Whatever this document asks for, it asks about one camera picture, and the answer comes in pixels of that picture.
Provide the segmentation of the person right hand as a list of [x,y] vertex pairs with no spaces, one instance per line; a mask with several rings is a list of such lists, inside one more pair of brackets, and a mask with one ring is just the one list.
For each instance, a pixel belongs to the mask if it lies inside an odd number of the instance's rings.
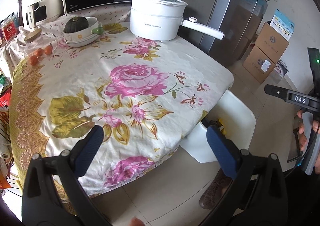
[[299,138],[300,150],[302,151],[302,156],[300,156],[298,165],[302,166],[302,170],[307,174],[312,174],[312,166],[315,167],[315,173],[319,174],[319,122],[316,120],[317,117],[313,117],[311,113],[303,112],[302,110],[298,112],[299,118],[304,118],[306,121],[306,134],[309,139],[306,138],[304,132],[305,127],[303,126],[303,131],[298,130],[298,134],[302,134],[302,139],[304,139],[303,144]]

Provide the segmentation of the person left hand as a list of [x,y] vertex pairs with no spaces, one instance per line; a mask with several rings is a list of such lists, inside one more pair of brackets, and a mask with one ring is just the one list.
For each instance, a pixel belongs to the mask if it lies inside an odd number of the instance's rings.
[[145,224],[140,219],[134,217],[131,219],[129,226],[145,226]]

